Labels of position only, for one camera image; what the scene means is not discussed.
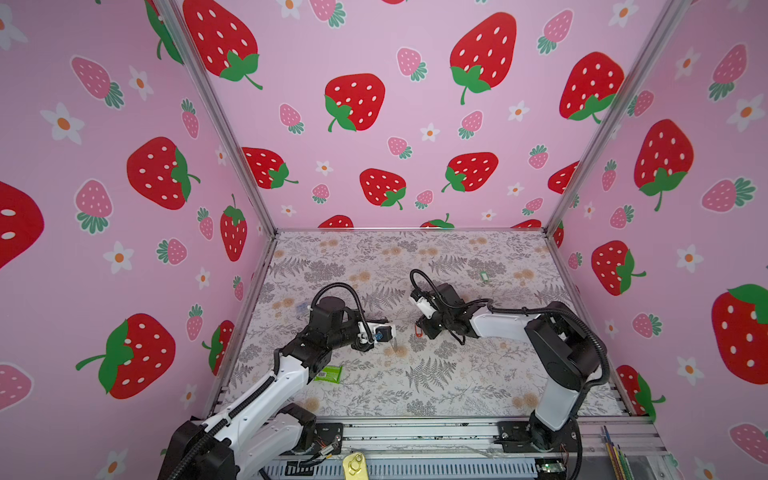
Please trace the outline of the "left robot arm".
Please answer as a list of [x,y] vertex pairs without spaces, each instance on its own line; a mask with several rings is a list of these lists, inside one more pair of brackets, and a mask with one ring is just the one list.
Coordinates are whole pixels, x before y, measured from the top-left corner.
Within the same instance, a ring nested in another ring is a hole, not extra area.
[[252,479],[282,453],[310,449],[316,417],[290,403],[330,363],[335,350],[368,352],[396,336],[386,319],[369,320],[357,292],[340,282],[354,301],[321,288],[309,305],[308,324],[275,350],[273,367],[233,403],[204,420],[190,420],[172,435],[162,479]]

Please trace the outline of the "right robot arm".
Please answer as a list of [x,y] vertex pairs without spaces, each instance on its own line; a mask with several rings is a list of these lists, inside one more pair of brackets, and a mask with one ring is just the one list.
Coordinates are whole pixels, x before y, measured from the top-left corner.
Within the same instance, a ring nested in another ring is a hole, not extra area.
[[461,345],[469,338],[528,342],[548,375],[538,405],[530,414],[523,440],[549,452],[576,430],[588,393],[610,378],[607,348],[566,304],[539,308],[501,308],[489,298],[464,301],[455,288],[435,284],[422,270],[409,273],[411,302],[421,312],[416,322],[429,339],[449,333]]

